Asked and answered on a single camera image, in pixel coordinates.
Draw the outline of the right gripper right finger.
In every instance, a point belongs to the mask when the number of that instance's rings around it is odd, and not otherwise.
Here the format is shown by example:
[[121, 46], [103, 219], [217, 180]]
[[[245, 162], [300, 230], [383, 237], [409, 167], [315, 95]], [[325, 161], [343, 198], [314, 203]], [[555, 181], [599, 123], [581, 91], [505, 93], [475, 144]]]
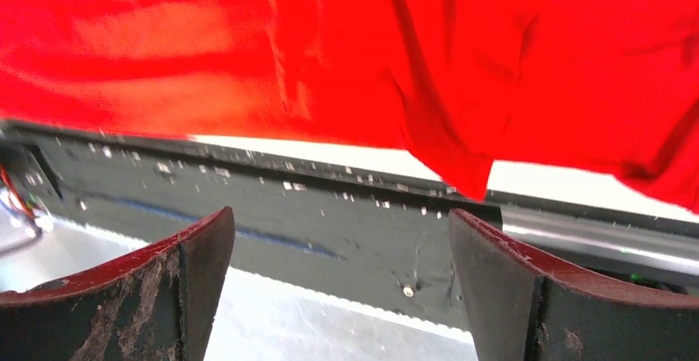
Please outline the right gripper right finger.
[[587, 270], [461, 209], [453, 265], [481, 360], [695, 360], [698, 300]]

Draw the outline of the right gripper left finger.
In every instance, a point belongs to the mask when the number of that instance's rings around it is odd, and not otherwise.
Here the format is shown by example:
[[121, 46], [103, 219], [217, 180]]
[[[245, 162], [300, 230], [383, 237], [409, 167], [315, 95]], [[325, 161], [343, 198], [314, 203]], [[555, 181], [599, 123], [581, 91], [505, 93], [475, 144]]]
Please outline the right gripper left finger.
[[226, 207], [88, 270], [3, 292], [2, 359], [203, 359], [234, 239]]

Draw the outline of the red t shirt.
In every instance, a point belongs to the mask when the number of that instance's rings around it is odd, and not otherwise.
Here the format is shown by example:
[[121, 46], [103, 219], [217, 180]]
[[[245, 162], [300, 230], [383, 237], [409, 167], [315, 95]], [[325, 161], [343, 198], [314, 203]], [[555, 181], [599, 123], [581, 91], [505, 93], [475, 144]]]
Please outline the red t shirt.
[[1, 116], [496, 160], [698, 209], [698, 0], [1, 0]]

